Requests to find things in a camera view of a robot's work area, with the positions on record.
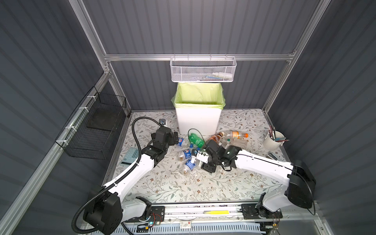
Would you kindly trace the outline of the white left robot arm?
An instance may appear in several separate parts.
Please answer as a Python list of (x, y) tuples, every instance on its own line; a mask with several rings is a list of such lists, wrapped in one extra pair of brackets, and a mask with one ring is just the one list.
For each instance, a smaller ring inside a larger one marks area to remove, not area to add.
[(161, 162), (170, 146), (178, 144), (178, 133), (157, 123), (158, 129), (151, 134), (151, 141), (141, 148), (135, 125), (143, 119), (136, 118), (131, 124), (138, 157), (121, 174), (107, 182), (99, 191), (89, 197), (88, 201), (74, 214), (71, 228), (77, 234), (90, 234), (100, 231), (104, 235), (112, 234), (124, 221), (135, 217), (148, 217), (151, 203), (137, 197), (133, 201), (123, 202), (133, 186)]

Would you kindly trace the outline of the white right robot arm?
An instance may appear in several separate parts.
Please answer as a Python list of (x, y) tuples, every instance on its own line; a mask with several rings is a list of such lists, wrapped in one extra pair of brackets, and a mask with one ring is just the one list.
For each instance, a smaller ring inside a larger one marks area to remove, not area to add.
[(314, 191), (316, 180), (307, 165), (268, 159), (237, 146), (223, 147), (215, 140), (208, 140), (202, 147), (193, 150), (191, 164), (201, 162), (201, 168), (214, 173), (217, 167), (230, 172), (232, 169), (247, 170), (269, 177), (281, 184), (271, 193), (262, 193), (253, 208), (242, 209), (243, 214), (260, 218), (280, 217), (281, 209), (295, 205), (316, 214)]

